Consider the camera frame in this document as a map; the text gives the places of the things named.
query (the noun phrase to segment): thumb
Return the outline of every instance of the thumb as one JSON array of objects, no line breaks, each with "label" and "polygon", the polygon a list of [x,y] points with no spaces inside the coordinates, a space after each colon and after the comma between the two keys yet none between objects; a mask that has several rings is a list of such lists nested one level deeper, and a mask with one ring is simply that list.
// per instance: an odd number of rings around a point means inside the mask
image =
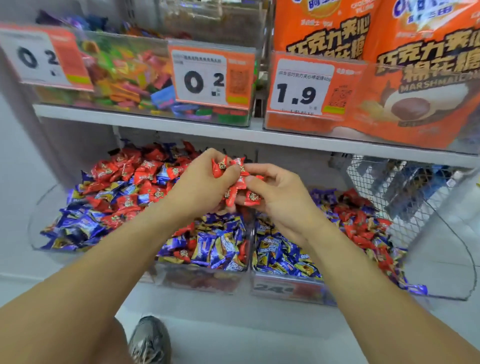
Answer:
[{"label": "thumb", "polygon": [[245,177],[245,182],[250,191],[259,194],[263,198],[269,198],[273,192],[273,186],[270,186],[259,178],[247,176]]},{"label": "thumb", "polygon": [[220,182],[223,190],[227,190],[240,177],[241,167],[238,164],[228,167],[223,175],[216,180]]}]

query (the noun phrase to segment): white shelf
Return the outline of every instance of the white shelf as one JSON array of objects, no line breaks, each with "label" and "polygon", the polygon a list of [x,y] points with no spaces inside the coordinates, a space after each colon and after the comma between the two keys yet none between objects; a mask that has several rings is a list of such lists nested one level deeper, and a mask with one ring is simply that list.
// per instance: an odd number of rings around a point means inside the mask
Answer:
[{"label": "white shelf", "polygon": [[[239,128],[234,126],[195,123],[144,115],[75,109],[53,105],[36,104],[33,106],[37,116],[45,118],[126,126],[171,133],[272,144],[276,146],[352,153],[361,156],[411,160],[455,167],[475,168],[480,166],[480,157],[476,155],[420,149],[412,146],[396,146],[376,143],[368,140],[368,137],[366,136],[363,137],[363,141],[338,138],[352,138],[352,132],[354,131],[349,132],[344,130],[336,132],[336,137],[308,136],[267,131],[263,130],[263,119],[260,118],[253,118],[251,125],[248,128]],[[358,133],[355,133],[355,138],[359,138]]]}]

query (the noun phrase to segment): left hand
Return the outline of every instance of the left hand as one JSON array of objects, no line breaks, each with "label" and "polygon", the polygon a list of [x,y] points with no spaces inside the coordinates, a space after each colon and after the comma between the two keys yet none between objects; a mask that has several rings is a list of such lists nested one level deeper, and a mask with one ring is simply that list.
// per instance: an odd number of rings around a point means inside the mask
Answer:
[{"label": "left hand", "polygon": [[173,202],[174,209],[186,219],[217,210],[225,192],[240,177],[239,165],[228,167],[220,178],[213,176],[212,159],[219,163],[224,157],[213,148],[204,151],[192,161],[165,198]]}]

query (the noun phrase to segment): hand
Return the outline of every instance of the hand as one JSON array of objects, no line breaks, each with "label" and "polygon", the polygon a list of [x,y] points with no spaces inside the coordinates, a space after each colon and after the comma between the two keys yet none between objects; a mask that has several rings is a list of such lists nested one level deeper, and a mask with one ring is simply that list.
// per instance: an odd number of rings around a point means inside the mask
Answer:
[{"label": "hand", "polygon": [[238,165],[228,167],[220,178],[213,177],[212,159],[218,163],[224,157],[213,148],[204,151],[190,163],[164,199],[171,202],[186,223],[216,210],[225,192],[238,180],[241,171]]},{"label": "hand", "polygon": [[[263,197],[256,209],[267,213],[285,237],[299,245],[305,243],[308,232],[324,217],[300,177],[273,164],[245,164],[245,169],[265,176],[265,181],[253,176],[245,179],[247,188]],[[241,195],[235,200],[239,205],[244,201]]]}]

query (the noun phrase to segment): gray sneaker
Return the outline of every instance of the gray sneaker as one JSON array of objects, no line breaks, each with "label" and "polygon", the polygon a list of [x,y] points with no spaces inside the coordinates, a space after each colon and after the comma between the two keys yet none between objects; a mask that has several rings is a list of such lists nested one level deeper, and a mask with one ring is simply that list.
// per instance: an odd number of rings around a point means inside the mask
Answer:
[{"label": "gray sneaker", "polygon": [[128,351],[136,364],[170,364],[172,347],[163,322],[153,316],[142,317],[130,338]]}]

